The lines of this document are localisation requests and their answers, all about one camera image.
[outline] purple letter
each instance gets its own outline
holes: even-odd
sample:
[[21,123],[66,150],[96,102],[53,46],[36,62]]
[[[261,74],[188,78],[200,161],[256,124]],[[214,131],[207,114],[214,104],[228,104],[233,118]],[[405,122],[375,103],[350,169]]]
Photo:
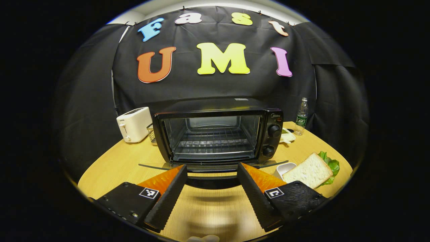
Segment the purple letter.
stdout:
[[290,69],[288,69],[286,57],[287,51],[277,47],[271,47],[270,49],[275,52],[276,61],[278,62],[278,69],[276,70],[276,73],[280,76],[291,77],[293,74],[291,73]]

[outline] red letter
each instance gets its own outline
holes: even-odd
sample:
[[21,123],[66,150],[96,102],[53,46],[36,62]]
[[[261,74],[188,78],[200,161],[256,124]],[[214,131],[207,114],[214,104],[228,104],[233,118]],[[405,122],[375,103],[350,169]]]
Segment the red letter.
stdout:
[[170,69],[172,68],[172,53],[175,50],[176,47],[167,47],[160,50],[160,54],[163,55],[161,69],[155,73],[152,73],[149,69],[151,66],[151,57],[153,57],[155,53],[148,52],[141,54],[137,58],[137,61],[139,61],[137,69],[139,80],[144,83],[151,83],[164,79],[170,73]]

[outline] yellow letter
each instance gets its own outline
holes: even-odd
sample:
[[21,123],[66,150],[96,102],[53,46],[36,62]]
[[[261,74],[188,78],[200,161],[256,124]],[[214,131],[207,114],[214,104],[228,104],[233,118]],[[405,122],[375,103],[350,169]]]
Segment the yellow letter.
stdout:
[[234,12],[231,14],[231,20],[239,25],[252,25],[251,17],[246,13]]
[[231,66],[228,69],[230,73],[248,74],[250,72],[243,54],[246,46],[241,43],[229,44],[224,53],[214,43],[200,43],[197,48],[202,51],[202,67],[197,70],[200,75],[215,73],[211,60],[221,73],[224,73],[230,60]]

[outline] blue letter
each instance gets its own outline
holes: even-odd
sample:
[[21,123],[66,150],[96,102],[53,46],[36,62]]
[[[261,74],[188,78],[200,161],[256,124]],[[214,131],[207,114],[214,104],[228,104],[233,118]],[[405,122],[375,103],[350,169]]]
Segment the blue letter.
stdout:
[[161,28],[161,24],[159,22],[163,21],[163,18],[159,18],[156,19],[154,21],[152,21],[151,23],[143,26],[142,28],[140,28],[137,32],[142,32],[143,34],[143,42],[151,39],[152,37],[156,36],[157,34],[160,33],[159,30],[154,30],[156,28],[160,29]]

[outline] small white dish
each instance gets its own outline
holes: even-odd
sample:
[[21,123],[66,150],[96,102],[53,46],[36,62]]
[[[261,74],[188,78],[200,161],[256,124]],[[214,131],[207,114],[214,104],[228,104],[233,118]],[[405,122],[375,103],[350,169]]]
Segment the small white dish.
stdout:
[[284,173],[287,173],[289,170],[293,169],[296,166],[297,165],[295,163],[292,163],[292,162],[280,164],[276,167],[276,171],[273,175],[284,181],[284,179],[282,178],[282,175]]
[[295,136],[294,134],[292,134],[289,130],[287,130],[286,128],[282,128],[283,130],[285,130],[285,132],[287,133],[283,133],[281,134],[281,139],[279,140],[279,143],[286,143],[286,144],[290,144],[291,141],[295,140]]

